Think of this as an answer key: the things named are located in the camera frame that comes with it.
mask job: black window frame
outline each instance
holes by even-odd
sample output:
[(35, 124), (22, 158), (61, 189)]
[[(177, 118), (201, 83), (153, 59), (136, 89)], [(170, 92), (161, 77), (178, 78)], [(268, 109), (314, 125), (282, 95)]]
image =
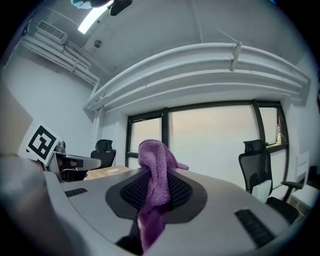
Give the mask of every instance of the black window frame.
[(286, 118), (284, 111), (282, 109), (280, 101), (270, 101), (270, 100), (228, 100), (228, 101), (214, 101), (214, 102), (205, 102), (197, 103), (190, 105), (182, 105), (175, 107), (164, 107), (159, 110), (145, 112), (136, 115), (128, 116), (127, 128), (126, 128), (126, 143), (125, 143), (125, 166), (129, 167), (129, 158), (138, 158), (138, 153), (130, 152), (131, 147), (131, 135), (132, 135), (132, 124), (136, 122), (161, 118), (161, 141), (169, 147), (169, 113), (176, 111), (185, 111), (185, 110), (195, 110), (195, 109), (204, 109), (212, 107), (227, 107), (227, 106), (243, 106), (243, 105), (252, 105), (253, 112), (255, 114), (256, 124), (258, 128), (260, 140), (266, 142), (265, 128), (262, 120), (262, 116), (259, 108), (276, 108), (277, 109), (277, 120), (281, 120), (281, 128), (283, 137), (285, 140), (284, 144), (267, 147), (266, 150), (270, 153), (274, 153), (281, 150), (286, 150), (285, 156), (285, 169), (283, 175), (283, 181), (287, 180), (288, 167), (289, 167), (289, 136), (288, 128), (286, 123)]

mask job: chair headrest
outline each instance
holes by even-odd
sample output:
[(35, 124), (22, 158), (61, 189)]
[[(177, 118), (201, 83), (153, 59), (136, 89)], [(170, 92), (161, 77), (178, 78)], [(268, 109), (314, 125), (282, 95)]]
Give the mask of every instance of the chair headrest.
[(266, 149), (266, 143), (261, 139), (244, 141), (244, 153), (247, 155), (261, 153)]
[(95, 144), (95, 149), (98, 151), (112, 151), (112, 140), (109, 139), (100, 139)]

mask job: purple towel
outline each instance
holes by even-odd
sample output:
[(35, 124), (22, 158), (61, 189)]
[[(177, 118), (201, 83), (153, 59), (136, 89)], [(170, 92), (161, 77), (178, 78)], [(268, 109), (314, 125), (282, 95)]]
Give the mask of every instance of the purple towel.
[(146, 252), (165, 229), (164, 219), (170, 201), (167, 169), (188, 170), (189, 167), (178, 163), (166, 145), (159, 140), (144, 140), (140, 143), (138, 152), (139, 165), (151, 170), (145, 205), (138, 213), (142, 248)]

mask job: white ceiling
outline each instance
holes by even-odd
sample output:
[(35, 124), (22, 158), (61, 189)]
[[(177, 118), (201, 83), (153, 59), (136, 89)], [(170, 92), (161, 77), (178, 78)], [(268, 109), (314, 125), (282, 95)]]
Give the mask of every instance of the white ceiling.
[[(65, 31), (112, 75), (159, 52), (189, 44), (233, 42), (276, 54), (297, 64), (306, 50), (289, 19), (270, 0), (133, 0), (117, 16), (104, 13), (87, 34), (78, 27), (90, 10), (70, 0), (47, 1), (35, 17)], [(101, 40), (101, 48), (94, 41)]]

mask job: light fixture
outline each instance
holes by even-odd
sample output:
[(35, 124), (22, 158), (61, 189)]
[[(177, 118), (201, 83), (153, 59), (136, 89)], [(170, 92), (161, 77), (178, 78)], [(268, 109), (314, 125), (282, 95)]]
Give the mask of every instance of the light fixture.
[(107, 2), (105, 5), (99, 7), (99, 8), (93, 8), (89, 14), (84, 18), (80, 26), (78, 27), (78, 30), (85, 34), (88, 29), (91, 27), (91, 25), (103, 14), (112, 4), (114, 3), (114, 0), (111, 0)]

